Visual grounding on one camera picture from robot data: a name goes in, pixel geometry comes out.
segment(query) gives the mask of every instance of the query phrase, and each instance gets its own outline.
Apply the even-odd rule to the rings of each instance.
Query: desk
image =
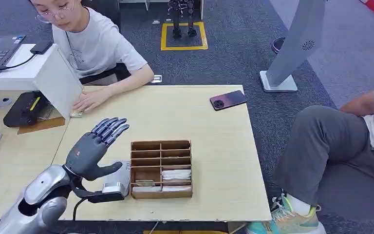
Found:
[[[25,91],[0,91],[0,99],[12,104]],[[12,206],[22,188],[49,167],[66,126],[17,135],[18,129],[3,124],[10,106],[0,108],[0,217]]]
[[[87,86],[86,90],[99,87]],[[111,98],[96,111],[71,119],[54,163],[63,164],[76,141],[106,117],[126,117],[130,129],[110,147],[100,164],[130,158],[130,142],[189,139],[193,198],[82,203],[78,220],[255,221],[270,220],[247,106],[214,111],[210,97],[243,90],[241,85],[145,86]],[[100,190],[104,178],[85,181]],[[79,198],[71,194],[62,219],[72,219]]]

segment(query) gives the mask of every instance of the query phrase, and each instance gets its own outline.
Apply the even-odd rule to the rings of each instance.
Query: teal sneaker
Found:
[[[279,199],[273,198],[272,220],[252,222],[246,226],[247,234],[326,234],[325,228],[316,216],[316,208],[312,207],[307,216],[292,212],[284,194]]]

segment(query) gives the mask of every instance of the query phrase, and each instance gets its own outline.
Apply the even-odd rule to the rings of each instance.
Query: box compartment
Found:
[[[136,141],[131,143],[131,196],[162,199],[193,196],[190,179],[163,181],[163,170],[192,169],[189,140]],[[163,191],[166,186],[189,186],[188,191]],[[134,187],[154,187],[154,192],[133,192]]]

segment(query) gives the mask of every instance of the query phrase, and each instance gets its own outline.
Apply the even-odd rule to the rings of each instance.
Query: cable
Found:
[[[87,200],[86,198],[82,198],[79,202],[76,203],[75,207],[74,207],[74,213],[72,215],[72,221],[75,221],[75,218],[76,218],[76,210],[78,208],[78,206],[84,202],[85,200]]]
[[[157,227],[158,223],[159,223],[159,221],[157,221],[157,222],[155,223],[154,227],[151,229],[151,231],[150,231],[149,234],[151,234],[151,233],[155,230],[155,228]]]
[[[31,59],[33,59],[35,57],[36,54],[33,54],[28,60],[26,60],[25,62],[23,63],[20,63],[18,65],[15,65],[15,66],[11,66],[11,67],[3,67],[3,68],[0,68],[0,71],[3,71],[3,70],[8,70],[8,69],[11,69],[11,68],[15,68],[15,67],[19,67],[21,65],[24,65],[26,64],[27,62],[31,61]]]

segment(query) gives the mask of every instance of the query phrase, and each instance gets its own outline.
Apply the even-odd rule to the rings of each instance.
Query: gray stand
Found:
[[[294,92],[295,71],[319,46],[325,14],[325,0],[299,0],[292,26],[275,60],[260,72],[266,92]]]
[[[296,92],[298,90],[292,75],[288,76],[279,86],[270,86],[266,72],[260,71],[260,80],[266,92]]]

